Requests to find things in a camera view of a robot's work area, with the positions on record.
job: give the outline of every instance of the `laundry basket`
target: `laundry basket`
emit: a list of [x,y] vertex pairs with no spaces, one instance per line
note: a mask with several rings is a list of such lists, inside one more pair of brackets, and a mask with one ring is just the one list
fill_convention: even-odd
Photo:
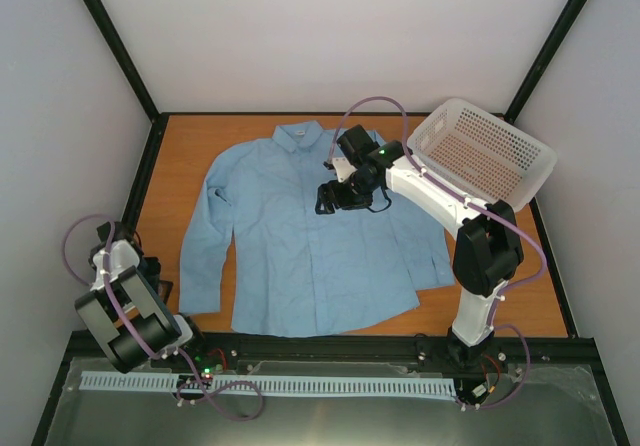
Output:
[[408,141],[428,168],[467,193],[521,210],[551,174],[556,153],[482,109],[450,99]]

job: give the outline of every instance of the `wood surface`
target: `wood surface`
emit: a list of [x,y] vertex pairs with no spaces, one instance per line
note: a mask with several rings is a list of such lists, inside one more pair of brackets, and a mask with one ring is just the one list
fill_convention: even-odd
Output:
[[[232,145],[257,138],[269,138],[279,124],[292,124],[317,119],[326,129],[337,126],[339,116],[291,115],[173,115],[158,155],[149,190],[138,223],[146,255],[158,256],[162,277],[174,282],[169,299],[170,309],[178,310],[180,291],[180,247],[191,219],[204,177],[214,158]],[[422,118],[410,118],[411,129]],[[385,139],[400,139],[399,117],[353,116],[347,126],[362,124],[377,130]],[[536,228],[527,206],[517,215],[518,225],[534,239]],[[454,240],[447,234],[449,253],[453,258]],[[525,261],[516,279],[534,274],[540,265],[535,251],[524,243]],[[235,247],[227,254],[221,286],[221,311],[194,316],[203,331],[230,331],[236,284]],[[455,318],[460,286],[454,285],[418,292],[420,307],[356,334],[443,335]],[[498,309],[496,324],[516,324],[526,336],[566,337],[560,308],[548,273],[529,285],[509,293]]]

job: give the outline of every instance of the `purple cable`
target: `purple cable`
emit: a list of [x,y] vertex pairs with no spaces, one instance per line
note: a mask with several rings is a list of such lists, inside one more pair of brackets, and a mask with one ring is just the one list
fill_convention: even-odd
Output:
[[[400,111],[400,114],[402,115],[402,149],[403,149],[404,154],[407,157],[407,160],[409,161],[409,163],[417,171],[421,171],[422,172],[422,176],[427,181],[431,182],[432,184],[434,184],[435,186],[437,186],[438,188],[443,190],[445,193],[449,194],[450,196],[452,196],[453,198],[455,198],[456,200],[458,200],[459,202],[464,204],[465,203],[465,197],[463,195],[459,194],[457,191],[454,191],[449,186],[444,184],[442,181],[438,180],[438,178],[436,178],[436,177],[432,176],[431,174],[429,174],[427,171],[422,171],[422,168],[420,167],[420,165],[416,162],[415,159],[413,159],[413,156],[411,155],[411,152],[409,151],[409,146],[407,145],[407,141],[409,140],[409,118],[407,117],[407,112],[405,111],[405,109],[402,107],[402,105],[398,101],[396,101],[393,98],[389,98],[387,96],[371,96],[369,98],[364,98],[364,99],[358,101],[356,104],[354,104],[353,106],[351,106],[347,110],[347,112],[344,114],[344,116],[342,116],[342,119],[340,120],[340,124],[338,125],[338,128],[336,129],[336,131],[335,131],[335,133],[333,135],[333,140],[331,142],[331,148],[329,149],[329,158],[328,158],[327,162],[329,164],[331,163],[331,159],[333,158],[333,152],[335,150],[336,142],[338,140],[338,134],[340,132],[340,129],[344,125],[345,121],[349,117],[349,115],[356,108],[358,108],[359,106],[361,106],[361,105],[363,105],[365,103],[368,103],[369,101],[387,101],[387,102],[393,104],[396,108],[398,108],[398,110]],[[468,203],[468,207],[473,209],[474,211],[477,211],[480,214],[484,214],[487,218],[500,223],[505,228],[510,229],[511,231],[516,233],[518,236],[520,236],[522,239],[524,239],[527,243],[529,243],[531,245],[531,247],[533,247],[533,249],[540,256],[540,269],[538,269],[538,272],[536,272],[532,276],[529,276],[528,278],[521,279],[519,281],[516,281],[515,283],[507,284],[507,286],[505,286],[504,288],[502,288],[498,292],[499,295],[501,295],[503,293],[506,293],[507,291],[510,291],[513,288],[516,288],[518,286],[522,286],[523,284],[530,283],[530,282],[535,281],[535,280],[539,279],[540,277],[542,277],[544,272],[547,270],[547,258],[545,256],[544,251],[542,250],[542,248],[527,233],[522,231],[515,224],[510,223],[506,219],[501,218],[500,216],[492,213],[491,211],[487,211],[485,208],[477,206],[477,205],[475,205],[473,203]],[[499,302],[500,302],[500,300],[498,298],[496,298],[494,300],[494,302],[491,304],[491,309],[489,310],[489,315],[487,317],[487,325],[489,325],[489,326],[491,326],[493,324],[493,318],[495,316],[496,309],[498,307],[498,303]]]
[[[513,388],[513,391],[511,391],[511,393],[509,395],[507,395],[504,398],[496,401],[495,403],[491,403],[491,404],[488,404],[486,406],[480,406],[478,408],[478,409],[483,409],[483,410],[484,409],[494,409],[494,408],[497,408],[498,406],[503,406],[506,403],[508,403],[509,401],[511,401],[513,398],[515,398],[516,395],[522,389],[522,386],[524,385],[524,383],[527,381],[527,378],[529,377],[529,371],[531,369],[531,353],[529,351],[529,345],[527,344],[527,340],[524,338],[524,335],[520,332],[520,330],[518,328],[516,328],[513,324],[501,324],[500,326],[496,326],[495,329],[496,329],[496,331],[498,331],[500,329],[511,329],[512,331],[515,331],[515,333],[518,335],[518,338],[520,338],[520,341],[522,342],[522,347],[524,348],[524,354],[525,354],[525,357],[526,357],[526,364],[525,364],[524,373],[522,374],[522,378],[520,379],[520,382],[516,385],[516,387]],[[467,406],[457,398],[456,398],[456,403],[458,403],[460,406]]]
[[[109,298],[109,301],[111,302],[111,305],[113,306],[113,309],[115,309],[116,314],[118,315],[118,318],[120,319],[120,321],[122,321],[122,324],[125,326],[125,328],[127,328],[127,330],[129,331],[129,333],[131,334],[131,336],[136,340],[136,342],[138,343],[138,345],[140,346],[140,348],[142,348],[142,350],[147,354],[147,356],[149,356],[151,359],[159,359],[158,355],[153,351],[153,349],[151,349],[151,347],[147,344],[147,342],[142,338],[142,336],[140,336],[140,333],[138,333],[138,331],[136,330],[135,326],[131,323],[131,321],[129,321],[129,318],[127,318],[126,313],[124,312],[124,310],[122,309],[122,306],[120,306],[120,303],[118,302],[118,300],[116,299],[115,294],[113,293],[113,288],[111,287],[111,278],[110,278],[110,272],[111,272],[111,245],[113,243],[113,235],[115,233],[115,222],[113,221],[113,219],[111,219],[111,217],[105,215],[105,214],[91,214],[89,216],[85,216],[83,218],[80,218],[78,221],[76,221],[75,223],[73,223],[71,225],[71,227],[67,230],[67,232],[64,235],[64,238],[62,240],[62,262],[65,265],[65,268],[67,269],[67,271],[78,281],[80,281],[83,284],[91,284],[90,282],[87,282],[85,280],[83,280],[78,274],[76,274],[75,271],[73,271],[73,269],[71,268],[71,266],[69,265],[69,261],[67,260],[67,254],[66,254],[66,247],[67,247],[67,241],[69,240],[69,237],[71,236],[71,232],[80,224],[83,223],[89,219],[103,219],[105,221],[109,222],[109,236],[107,237],[107,242],[105,244],[105,254],[102,255],[102,270],[104,271],[104,274],[102,275],[102,281],[104,283],[104,289],[107,293],[107,297]],[[207,387],[205,386],[205,384],[202,382],[202,379],[200,379],[200,373],[198,372],[198,368],[196,368],[195,364],[193,363],[193,360],[189,357],[189,355],[186,353],[186,351],[184,351],[182,348],[178,348],[178,352],[180,353],[180,355],[187,361],[187,363],[189,364],[189,367],[191,368],[191,371],[193,372],[193,375],[195,376],[195,380],[198,383],[198,386],[200,386],[200,389],[202,390],[202,394],[204,394],[204,397],[207,398],[207,400],[216,408],[216,410],[225,418],[230,419],[232,421],[249,421],[251,419],[257,418],[260,413],[262,412],[262,409],[264,408],[264,398],[262,396],[262,393],[260,392],[260,390],[258,389],[258,387],[251,383],[250,381],[233,381],[225,386],[223,386],[222,388],[218,388],[216,391],[213,391],[211,393],[209,393],[207,391]],[[258,407],[258,410],[251,414],[250,416],[234,416],[231,413],[227,412],[226,410],[224,410],[220,405],[218,405],[213,398],[215,396],[217,396],[221,391],[224,391],[225,389],[231,388],[233,386],[236,385],[246,385],[249,386],[250,388],[252,388],[253,390],[256,391],[258,397],[260,398],[260,405]]]

